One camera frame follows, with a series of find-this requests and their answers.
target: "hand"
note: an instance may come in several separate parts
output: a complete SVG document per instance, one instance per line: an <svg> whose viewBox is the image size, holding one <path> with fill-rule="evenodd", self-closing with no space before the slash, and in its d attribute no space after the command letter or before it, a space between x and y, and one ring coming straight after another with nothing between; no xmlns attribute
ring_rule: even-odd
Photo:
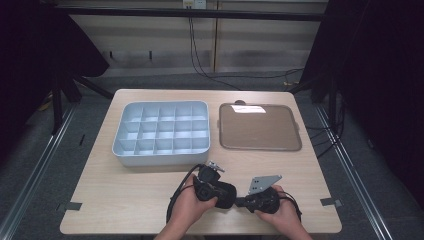
<svg viewBox="0 0 424 240"><path fill-rule="evenodd" d="M164 229L156 236L159 239L180 239L208 209L213 208L218 201L217 197L202 202L197 199L193 186L194 174L191 174L185 182L182 192L177 198L172 209L171 218Z"/></svg>
<svg viewBox="0 0 424 240"><path fill-rule="evenodd" d="M273 185L280 197L285 197L284 190L281 186ZM288 238L295 239L312 239L300 222L296 209L293 204L285 199L280 200L280 208L274 214L268 214L259 210L255 211L256 215L265 222L273 225L279 232Z"/></svg>

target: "light blue compartment tray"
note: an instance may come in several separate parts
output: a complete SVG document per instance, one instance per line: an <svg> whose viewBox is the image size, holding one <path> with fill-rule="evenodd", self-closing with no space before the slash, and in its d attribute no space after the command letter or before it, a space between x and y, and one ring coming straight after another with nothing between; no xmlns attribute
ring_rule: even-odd
<svg viewBox="0 0 424 240"><path fill-rule="evenodd" d="M136 167L204 163L209 148L205 102L133 102L124 108L112 151Z"/></svg>

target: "person's hand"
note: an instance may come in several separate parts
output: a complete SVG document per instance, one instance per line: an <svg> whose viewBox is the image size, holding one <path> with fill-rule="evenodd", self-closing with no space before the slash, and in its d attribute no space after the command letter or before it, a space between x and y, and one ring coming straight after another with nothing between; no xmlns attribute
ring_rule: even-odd
<svg viewBox="0 0 424 240"><path fill-rule="evenodd" d="M285 197L284 190L281 186L273 185L280 197ZM256 215L265 222L273 225L279 232L288 238L295 239L312 239L300 222L296 209L289 200L281 199L280 208L274 214L268 214L259 210L255 211Z"/></svg>
<svg viewBox="0 0 424 240"><path fill-rule="evenodd" d="M208 209L213 208L218 201L217 197L203 202L197 199L193 186L194 174L191 174L182 192L177 198L172 209L171 218L164 229L156 236L159 239L180 239L185 232L193 225Z"/></svg>

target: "gray floor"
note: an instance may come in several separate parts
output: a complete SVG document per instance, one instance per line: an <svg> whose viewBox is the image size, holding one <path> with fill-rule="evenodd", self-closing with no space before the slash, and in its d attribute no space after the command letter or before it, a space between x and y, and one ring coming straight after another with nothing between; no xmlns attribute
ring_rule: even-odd
<svg viewBox="0 0 424 240"><path fill-rule="evenodd" d="M282 73L250 73L248 75L262 77L278 74ZM293 82L296 79L295 75L288 79L284 77L218 78L219 81L232 84L242 90L255 91L284 91L290 87L284 82ZM234 90L228 85L198 74L110 77L93 79L93 81L111 92L120 88ZM13 239L140 239L140 236L65 236L59 231L63 213L56 211L56 208L58 204L71 199L110 105L110 100L83 86L80 86L80 89L83 99L76 106L72 121L34 195L31 196L29 205L21 207L24 211L22 218L16 220L16 229L9 231L11 233L9 237L13 236ZM331 144L325 131L312 128L322 127L317 113L319 106L311 103L309 91L300 92L295 95L295 98L304 122L309 128L308 132L315 145L316 154L319 155ZM51 108L36 112L32 116L22 131L20 141L10 154L8 163L0 171L0 220L3 223L11 217L8 213L51 138L52 117ZM393 239L422 239L424 237L423 211L419 209L397 178L391 174L378 150L370 148L366 134L348 110L341 141L373 203L383 216L391 237ZM330 239L379 239L379 235L370 223L367 211L364 210L361 198L355 192L336 152L331 149L319 158L319 163L332 197L343 204L337 208L343 229L340 233L331 235Z"/></svg>

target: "table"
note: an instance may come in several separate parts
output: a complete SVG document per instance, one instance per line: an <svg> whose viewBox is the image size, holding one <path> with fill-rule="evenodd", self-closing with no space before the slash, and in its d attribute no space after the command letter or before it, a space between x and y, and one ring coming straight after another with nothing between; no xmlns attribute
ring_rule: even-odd
<svg viewBox="0 0 424 240"><path fill-rule="evenodd" d="M201 100L209 107L211 147L209 159L225 169L220 181L233 184L238 196L247 195L252 177L279 175L277 182L297 200L306 230L312 234L336 233L341 223L329 198L302 117L292 94L286 92L141 90L121 89L106 114L60 230L64 234L157 234L165 225L169 198L191 166L126 168L112 153L122 111L136 101ZM283 104L293 111L303 147L296 152L228 150L219 144L218 109L222 103ZM272 235L277 231L245 208L214 208L187 232L193 235Z"/></svg>

